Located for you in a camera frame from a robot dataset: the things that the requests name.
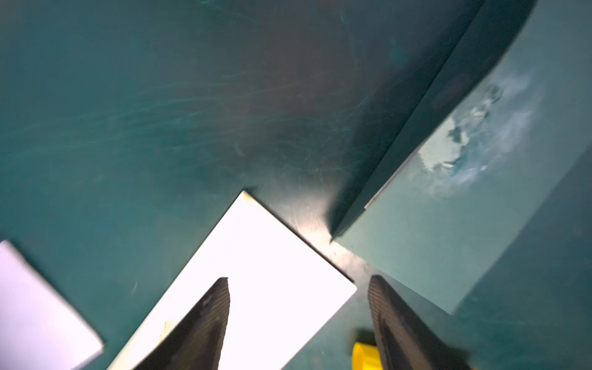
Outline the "cream yellow envelope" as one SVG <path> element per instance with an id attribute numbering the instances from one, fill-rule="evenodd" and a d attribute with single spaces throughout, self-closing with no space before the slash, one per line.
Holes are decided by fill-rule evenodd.
<path id="1" fill-rule="evenodd" d="M 242 192 L 120 353 L 131 369 L 180 324 L 219 278 L 231 296 L 222 369 L 281 369 L 356 292 L 356 286 Z"/>

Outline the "yellow glue stick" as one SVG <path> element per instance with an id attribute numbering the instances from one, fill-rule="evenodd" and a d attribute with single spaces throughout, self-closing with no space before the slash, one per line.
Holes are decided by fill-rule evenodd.
<path id="1" fill-rule="evenodd" d="M 356 342 L 351 355 L 352 370 L 383 370 L 379 350 L 374 345 Z"/>

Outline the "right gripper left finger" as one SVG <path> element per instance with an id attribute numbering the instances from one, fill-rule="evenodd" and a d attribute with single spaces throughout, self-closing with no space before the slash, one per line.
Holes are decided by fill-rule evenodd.
<path id="1" fill-rule="evenodd" d="M 230 306 L 228 279 L 220 277 L 135 369 L 217 369 Z"/>

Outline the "purple envelope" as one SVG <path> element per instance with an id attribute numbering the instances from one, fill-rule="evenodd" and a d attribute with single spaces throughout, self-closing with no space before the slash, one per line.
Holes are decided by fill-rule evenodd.
<path id="1" fill-rule="evenodd" d="M 104 344 L 7 240 L 1 243 L 1 368 L 81 369 Z"/>

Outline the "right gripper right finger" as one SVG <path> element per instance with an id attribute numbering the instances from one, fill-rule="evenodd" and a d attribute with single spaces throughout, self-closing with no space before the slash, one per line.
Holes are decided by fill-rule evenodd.
<path id="1" fill-rule="evenodd" d="M 382 368 L 471 369 L 466 354 L 442 342 L 384 277 L 371 276 L 368 303 Z"/>

